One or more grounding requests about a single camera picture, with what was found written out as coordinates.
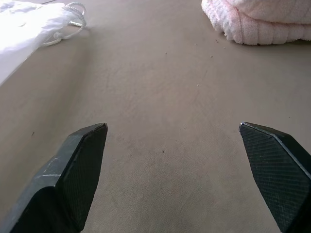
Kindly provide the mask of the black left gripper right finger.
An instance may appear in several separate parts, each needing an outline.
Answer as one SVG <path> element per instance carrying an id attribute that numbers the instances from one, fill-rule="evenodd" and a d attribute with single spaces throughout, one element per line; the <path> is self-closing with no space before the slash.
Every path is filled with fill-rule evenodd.
<path id="1" fill-rule="evenodd" d="M 311 233 L 311 155 L 273 128 L 243 122 L 239 132 L 255 183 L 281 233 Z"/>

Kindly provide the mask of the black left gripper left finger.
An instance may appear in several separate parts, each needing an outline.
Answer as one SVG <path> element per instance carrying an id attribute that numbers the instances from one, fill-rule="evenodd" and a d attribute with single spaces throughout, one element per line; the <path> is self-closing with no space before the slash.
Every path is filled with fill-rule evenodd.
<path id="1" fill-rule="evenodd" d="M 70 134 L 32 177 L 0 224 L 0 233 L 81 233 L 99 182 L 108 126 Z"/>

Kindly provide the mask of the pink folded towel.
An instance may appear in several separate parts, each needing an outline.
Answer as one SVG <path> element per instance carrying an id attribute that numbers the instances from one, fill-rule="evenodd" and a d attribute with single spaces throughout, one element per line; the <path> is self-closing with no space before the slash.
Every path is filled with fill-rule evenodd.
<path id="1" fill-rule="evenodd" d="M 311 0 L 202 0 L 213 28 L 246 45 L 311 41 Z"/>

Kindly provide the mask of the white drawstring bag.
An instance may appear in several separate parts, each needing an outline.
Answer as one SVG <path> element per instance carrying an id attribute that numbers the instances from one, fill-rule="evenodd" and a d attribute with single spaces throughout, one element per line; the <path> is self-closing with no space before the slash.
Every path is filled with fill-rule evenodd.
<path id="1" fill-rule="evenodd" d="M 79 34 L 86 27 L 85 14 L 79 2 L 0 0 L 0 86 L 38 48 Z"/>

